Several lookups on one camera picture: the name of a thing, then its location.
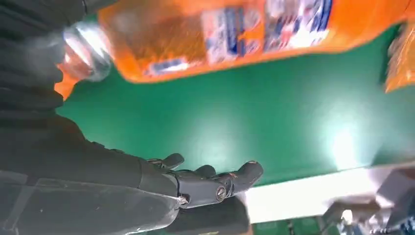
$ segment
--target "green table surface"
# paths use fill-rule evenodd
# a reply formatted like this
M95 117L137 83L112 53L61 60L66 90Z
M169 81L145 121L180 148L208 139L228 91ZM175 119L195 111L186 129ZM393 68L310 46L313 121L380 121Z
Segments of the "green table surface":
M415 159L415 87L384 94L391 28L338 55L306 55L158 84L114 71L79 84L59 113L86 137L182 168L263 164L259 184Z

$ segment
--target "bottle label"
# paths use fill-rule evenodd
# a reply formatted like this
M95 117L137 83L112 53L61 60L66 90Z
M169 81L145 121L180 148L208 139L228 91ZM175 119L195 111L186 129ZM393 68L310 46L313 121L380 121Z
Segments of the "bottle label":
M173 18L140 35L135 56L152 77L314 46L327 36L332 1L251 0Z
M332 0L258 0L201 15L207 61L318 44L327 35Z
M310 47L327 35L331 0L267 0L264 52Z

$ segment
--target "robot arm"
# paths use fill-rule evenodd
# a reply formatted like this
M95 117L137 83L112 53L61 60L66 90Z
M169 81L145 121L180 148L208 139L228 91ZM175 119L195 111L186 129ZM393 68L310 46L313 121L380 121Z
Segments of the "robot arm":
M87 141L55 113L62 97L60 44L38 37L113 1L3 0L0 3L0 234L125 235L169 225L180 208L220 203L262 175L256 162L217 175L174 171L174 154L146 161Z

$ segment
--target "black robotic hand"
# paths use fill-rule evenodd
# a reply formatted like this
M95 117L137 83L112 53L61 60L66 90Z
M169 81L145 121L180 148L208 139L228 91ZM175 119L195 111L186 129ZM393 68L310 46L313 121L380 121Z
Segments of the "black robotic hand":
M148 162L177 179L182 208L220 203L228 197L250 189L264 172L261 164L255 161L245 163L237 171L221 174L216 174L216 170L210 165L204 165L195 171L173 171L184 162L184 158L177 153L164 160L151 159Z

